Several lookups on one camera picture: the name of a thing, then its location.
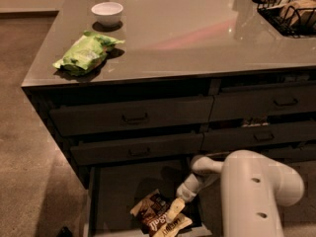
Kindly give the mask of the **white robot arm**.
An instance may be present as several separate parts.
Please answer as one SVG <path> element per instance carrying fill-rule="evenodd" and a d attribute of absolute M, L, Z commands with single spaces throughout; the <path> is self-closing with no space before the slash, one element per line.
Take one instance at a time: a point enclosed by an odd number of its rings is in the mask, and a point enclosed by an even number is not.
<path fill-rule="evenodd" d="M 197 155 L 176 197 L 192 201 L 214 173 L 220 176 L 223 237 L 284 237 L 277 208 L 296 204 L 304 194 L 294 169 L 250 150 L 234 151 L 222 162 Z"/>

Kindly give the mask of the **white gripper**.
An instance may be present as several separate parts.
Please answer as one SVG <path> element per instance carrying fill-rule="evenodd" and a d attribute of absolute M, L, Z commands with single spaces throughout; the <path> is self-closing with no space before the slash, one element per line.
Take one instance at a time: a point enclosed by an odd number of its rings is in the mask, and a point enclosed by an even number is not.
<path fill-rule="evenodd" d="M 219 176 L 217 174 L 199 176 L 197 174 L 190 173 L 177 188 L 177 198 L 172 201 L 166 212 L 166 222 L 171 223 L 184 209 L 185 203 L 193 201 L 202 189 L 213 184 L 218 178 Z"/>

